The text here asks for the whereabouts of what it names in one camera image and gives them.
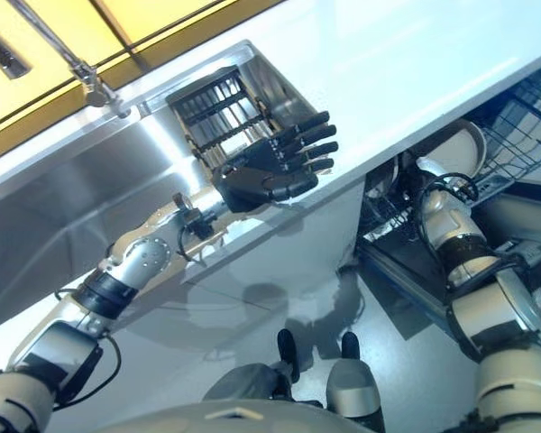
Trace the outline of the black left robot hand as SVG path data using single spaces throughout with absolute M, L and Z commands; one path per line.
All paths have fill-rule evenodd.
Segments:
M 233 213 L 298 197 L 318 184 L 318 173 L 334 166 L 338 143 L 327 111 L 263 137 L 213 169 L 212 182 Z

